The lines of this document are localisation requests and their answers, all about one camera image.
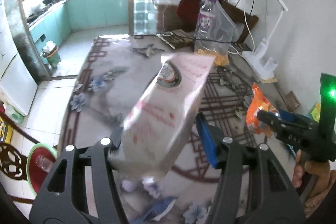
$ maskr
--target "book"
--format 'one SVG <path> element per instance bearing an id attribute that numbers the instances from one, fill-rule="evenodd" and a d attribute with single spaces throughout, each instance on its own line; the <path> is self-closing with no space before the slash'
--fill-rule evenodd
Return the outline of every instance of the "book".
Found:
<path id="1" fill-rule="evenodd" d="M 156 36 L 166 42 L 174 50 L 190 47 L 194 43 L 194 39 L 181 29 L 158 33 Z"/>

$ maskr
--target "circular logo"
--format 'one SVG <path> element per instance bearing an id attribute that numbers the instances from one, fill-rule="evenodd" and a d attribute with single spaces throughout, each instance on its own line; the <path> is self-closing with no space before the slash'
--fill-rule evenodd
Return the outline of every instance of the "circular logo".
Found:
<path id="1" fill-rule="evenodd" d="M 181 83 L 181 73 L 171 62 L 166 62 L 159 72 L 157 83 L 164 88 L 174 88 Z"/>

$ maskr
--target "white refrigerator door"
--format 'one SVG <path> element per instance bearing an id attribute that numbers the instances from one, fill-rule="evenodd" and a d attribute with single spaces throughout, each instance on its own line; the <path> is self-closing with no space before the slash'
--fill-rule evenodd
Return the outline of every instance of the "white refrigerator door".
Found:
<path id="1" fill-rule="evenodd" d="M 17 54 L 17 48 L 9 30 L 4 6 L 3 0 L 0 0 L 0 78 Z"/>
<path id="2" fill-rule="evenodd" d="M 32 105 L 37 84 L 27 70 L 19 54 L 0 80 L 2 97 L 21 114 L 27 116 Z"/>

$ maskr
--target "green trash bin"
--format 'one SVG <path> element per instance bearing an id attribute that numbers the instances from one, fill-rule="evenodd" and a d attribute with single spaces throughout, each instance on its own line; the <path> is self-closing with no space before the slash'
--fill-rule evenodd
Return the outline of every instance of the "green trash bin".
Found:
<path id="1" fill-rule="evenodd" d="M 57 69 L 58 63 L 62 61 L 58 54 L 58 47 L 52 50 L 51 53 L 48 54 L 44 53 L 43 57 L 48 60 L 48 63 L 53 69 Z"/>

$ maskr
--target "desk lamp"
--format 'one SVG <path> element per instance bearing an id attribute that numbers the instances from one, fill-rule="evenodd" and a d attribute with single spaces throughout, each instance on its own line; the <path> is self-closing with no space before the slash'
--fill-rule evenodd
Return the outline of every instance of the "desk lamp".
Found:
<path id="1" fill-rule="evenodd" d="M 282 7 L 282 11 L 269 37 L 267 39 L 263 38 L 256 50 L 253 49 L 253 51 L 244 51 L 241 54 L 243 58 L 247 61 L 247 63 L 251 66 L 251 68 L 254 70 L 254 72 L 258 75 L 258 77 L 260 77 L 263 80 L 272 79 L 274 77 L 274 70 L 278 65 L 278 61 L 275 60 L 273 57 L 270 57 L 268 61 L 266 62 L 266 64 L 264 64 L 262 61 L 262 58 L 267 51 L 269 40 L 272 37 L 276 27 L 278 26 L 284 11 L 286 12 L 288 11 L 287 6 L 282 0 L 277 0 L 277 1 Z"/>

